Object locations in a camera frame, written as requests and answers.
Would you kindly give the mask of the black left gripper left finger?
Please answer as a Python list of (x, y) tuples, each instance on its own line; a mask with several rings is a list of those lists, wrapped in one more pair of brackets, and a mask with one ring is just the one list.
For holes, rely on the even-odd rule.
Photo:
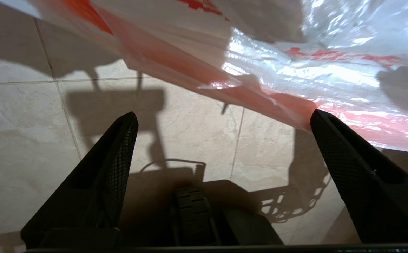
[(138, 134), (120, 116), (21, 230), (27, 248), (119, 248), (118, 229)]

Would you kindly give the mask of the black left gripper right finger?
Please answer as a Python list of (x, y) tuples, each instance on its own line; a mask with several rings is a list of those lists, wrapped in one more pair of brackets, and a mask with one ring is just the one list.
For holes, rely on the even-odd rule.
[(363, 243), (408, 243), (408, 173), (334, 115), (310, 126)]

